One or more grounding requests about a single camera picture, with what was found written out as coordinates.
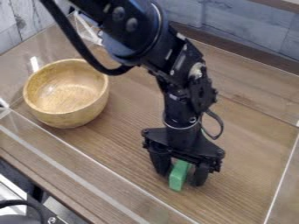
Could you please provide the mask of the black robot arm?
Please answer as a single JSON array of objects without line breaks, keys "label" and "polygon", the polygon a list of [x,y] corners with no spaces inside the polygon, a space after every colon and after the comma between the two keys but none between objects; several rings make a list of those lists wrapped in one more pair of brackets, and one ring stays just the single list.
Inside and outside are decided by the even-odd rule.
[{"label": "black robot arm", "polygon": [[143,67],[163,92],[163,127],[141,130],[155,171],[165,175],[176,158],[195,166],[192,184],[201,186],[220,170],[225,151],[203,127],[205,115],[220,117],[211,111],[219,92],[200,50],[169,25],[155,0],[68,1],[100,29],[103,46],[119,66],[99,62],[55,1],[40,0],[81,58],[109,76]]}]

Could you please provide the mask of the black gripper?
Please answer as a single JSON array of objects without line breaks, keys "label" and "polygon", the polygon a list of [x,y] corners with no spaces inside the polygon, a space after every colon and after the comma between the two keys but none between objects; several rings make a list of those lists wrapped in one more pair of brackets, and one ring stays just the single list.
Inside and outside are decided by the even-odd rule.
[{"label": "black gripper", "polygon": [[203,135],[201,121],[189,127],[151,128],[141,130],[143,147],[149,152],[149,158],[156,173],[165,176],[172,158],[193,164],[191,185],[203,186],[209,172],[219,172],[224,150]]}]

